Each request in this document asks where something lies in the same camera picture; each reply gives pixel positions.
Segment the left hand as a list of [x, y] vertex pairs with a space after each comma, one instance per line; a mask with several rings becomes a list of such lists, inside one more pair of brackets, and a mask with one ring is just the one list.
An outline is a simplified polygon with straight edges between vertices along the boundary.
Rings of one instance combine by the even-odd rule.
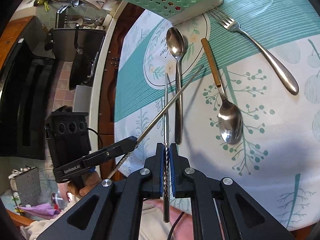
[[96, 187], [101, 182], [101, 178], [96, 171], [91, 172], [87, 175], [84, 182], [84, 187], [79, 188], [74, 185], [71, 181], [67, 185], [67, 192], [70, 192], [72, 195], [77, 196], [79, 198], [84, 197], [88, 194], [94, 187]]

